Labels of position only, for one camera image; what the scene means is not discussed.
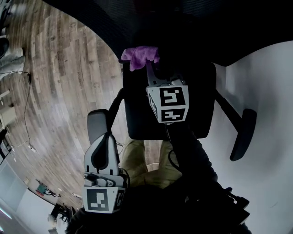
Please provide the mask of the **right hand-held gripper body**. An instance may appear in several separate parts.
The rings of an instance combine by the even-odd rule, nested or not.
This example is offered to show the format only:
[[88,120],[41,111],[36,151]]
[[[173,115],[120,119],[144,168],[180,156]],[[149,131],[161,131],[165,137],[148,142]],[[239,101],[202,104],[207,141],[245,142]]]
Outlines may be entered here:
[[149,104],[159,123],[183,122],[189,109],[188,86],[182,79],[146,88]]

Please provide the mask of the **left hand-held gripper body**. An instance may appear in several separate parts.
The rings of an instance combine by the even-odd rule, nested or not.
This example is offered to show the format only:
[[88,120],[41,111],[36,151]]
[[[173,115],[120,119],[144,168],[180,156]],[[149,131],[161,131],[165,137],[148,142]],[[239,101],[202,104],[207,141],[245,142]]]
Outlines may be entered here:
[[86,172],[82,200],[91,213],[115,213],[122,207],[127,189],[127,175],[103,175]]

